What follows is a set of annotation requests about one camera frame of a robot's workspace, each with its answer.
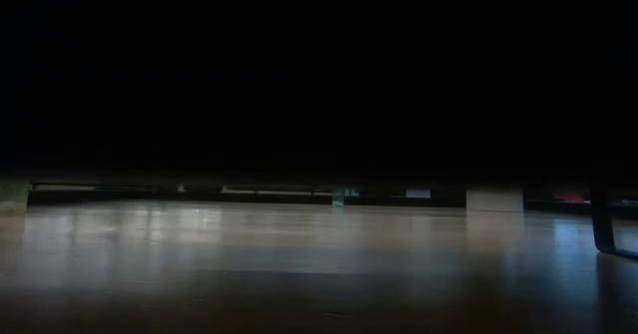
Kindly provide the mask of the pale green medicine bottle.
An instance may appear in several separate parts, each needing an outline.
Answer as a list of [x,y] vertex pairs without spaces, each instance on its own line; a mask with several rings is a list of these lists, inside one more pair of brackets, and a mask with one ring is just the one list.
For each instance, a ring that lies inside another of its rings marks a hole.
[[30,188],[30,183],[26,179],[0,179],[0,215],[24,214]]

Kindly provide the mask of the black metal shelf leg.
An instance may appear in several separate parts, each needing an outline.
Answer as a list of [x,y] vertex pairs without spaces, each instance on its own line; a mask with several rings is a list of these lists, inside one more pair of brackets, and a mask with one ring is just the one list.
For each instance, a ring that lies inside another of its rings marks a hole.
[[607,211],[607,190],[603,186],[591,188],[591,214],[594,243],[596,248],[605,254],[638,260],[638,251],[620,249],[615,245],[612,216]]

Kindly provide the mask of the white plant pot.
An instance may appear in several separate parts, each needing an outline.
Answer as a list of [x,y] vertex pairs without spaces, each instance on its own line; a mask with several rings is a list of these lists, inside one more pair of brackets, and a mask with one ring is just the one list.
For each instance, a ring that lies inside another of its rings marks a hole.
[[466,189],[468,210],[523,212],[523,189],[519,186],[469,186]]

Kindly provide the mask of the red background object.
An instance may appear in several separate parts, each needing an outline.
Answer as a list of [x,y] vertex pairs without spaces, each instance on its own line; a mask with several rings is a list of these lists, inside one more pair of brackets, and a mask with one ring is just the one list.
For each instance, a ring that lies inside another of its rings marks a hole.
[[582,192],[579,191],[557,191],[553,197],[561,202],[567,203],[584,203],[586,201],[586,197]]

